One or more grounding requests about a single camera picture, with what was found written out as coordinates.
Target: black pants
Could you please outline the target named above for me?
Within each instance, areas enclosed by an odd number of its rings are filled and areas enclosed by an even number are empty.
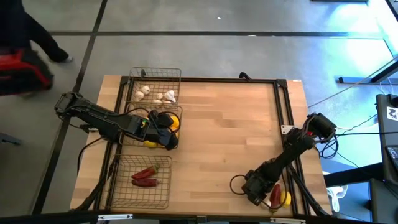
[[[54,62],[62,62],[68,54],[22,5],[21,0],[0,0],[0,47],[30,48],[30,40],[38,44]]]

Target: wire basket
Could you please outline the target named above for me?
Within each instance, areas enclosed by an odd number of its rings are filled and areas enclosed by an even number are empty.
[[[112,170],[116,177],[105,190],[105,199],[111,201],[106,208],[148,208],[165,209],[169,206],[172,158],[169,156],[119,156],[119,165]],[[154,165],[160,165],[151,179],[160,181],[156,187],[138,187],[131,183],[132,175]]]
[[[142,106],[143,105],[137,105],[135,103],[134,104],[130,103],[128,105],[127,110],[129,111],[134,108],[142,107]],[[169,105],[163,105],[160,103],[159,104],[148,103],[145,105],[145,109],[147,109],[148,111],[157,110],[157,112],[159,112],[159,113],[160,112],[173,112],[180,118],[180,127],[182,125],[182,107],[181,106],[176,106],[176,105],[169,106]],[[143,118],[148,117],[148,114],[145,110],[135,110],[135,111],[132,111],[130,114],[138,115]],[[176,137],[178,138],[178,140],[180,140],[180,134],[181,134],[181,128],[178,131],[178,133],[176,134]],[[123,135],[121,135],[121,137],[119,139],[119,143],[122,144],[123,146],[141,146],[141,147],[151,147],[151,148],[164,147],[164,146],[161,146],[158,144],[157,145],[148,145],[148,144],[146,144],[146,142],[140,142],[133,138],[130,138],[128,136],[123,136]]]
[[[130,70],[130,77],[133,77],[132,86],[132,97],[131,100],[126,102],[135,104],[148,104],[153,103],[153,100],[157,100],[157,94],[165,94],[169,90],[174,91],[175,103],[178,104],[178,97],[180,95],[180,84],[181,84],[181,69],[179,68],[144,68],[134,67]],[[136,101],[134,94],[140,91],[142,87],[148,86],[150,92],[145,95],[140,101]]]

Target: wooden tabletop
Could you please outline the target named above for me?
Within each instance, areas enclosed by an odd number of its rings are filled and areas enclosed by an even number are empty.
[[[109,110],[114,109],[120,79],[120,75],[104,77],[97,104]],[[287,83],[295,124],[301,125],[308,113],[302,82],[288,80]],[[122,147],[122,154],[171,157],[168,207],[112,208],[111,211],[271,216],[263,206],[257,207],[245,196],[233,194],[229,189],[229,181],[232,176],[246,174],[248,170],[256,169],[262,162],[282,152],[272,85],[182,82],[178,100],[183,115],[177,149],[166,151],[160,148]],[[123,100],[120,113],[123,112],[124,104]],[[87,142],[98,137],[98,133],[90,133]],[[79,206],[98,183],[105,147],[106,142],[99,141],[86,149],[70,208]],[[331,213],[318,152],[307,151],[302,154],[301,160],[309,191],[323,209]],[[237,178],[233,183],[235,191],[239,191],[243,183],[243,179]],[[299,196],[297,203],[299,212],[303,213]],[[281,208],[275,215],[291,217],[292,210],[290,207]]]

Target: gray floor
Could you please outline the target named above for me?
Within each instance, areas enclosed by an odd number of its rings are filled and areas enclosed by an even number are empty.
[[[101,0],[24,3],[27,11],[48,30],[91,31]],[[250,3],[238,0],[112,0],[108,1],[99,30],[380,32],[373,9],[363,3],[309,0],[253,0]],[[88,39],[56,37],[75,61],[68,65],[49,63],[56,74],[52,90],[31,98],[0,98],[0,105],[7,108],[0,111],[1,132],[24,141],[20,147],[0,145],[0,216],[30,212],[60,124],[53,106],[60,94],[70,91],[75,84]],[[81,93],[95,101],[104,75],[128,75],[133,66],[178,67],[183,76],[189,77],[237,77],[239,72],[245,71],[253,78],[301,79],[307,103],[311,105],[347,87],[338,85],[336,77],[369,75],[391,58],[382,39],[97,37]],[[349,128],[376,113],[375,97],[380,93],[379,86],[356,86],[310,111],[322,112],[338,126]],[[76,159],[85,139],[86,134],[80,130],[68,130],[44,212],[68,210],[76,179]],[[365,141],[342,137],[340,152],[360,166],[381,160],[377,136]],[[352,166],[340,157],[334,160]]]

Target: white label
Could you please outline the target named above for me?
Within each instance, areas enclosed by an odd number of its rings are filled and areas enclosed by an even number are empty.
[[[387,107],[387,118],[391,119],[393,121],[398,121],[398,109],[397,108],[392,108],[392,107]]]

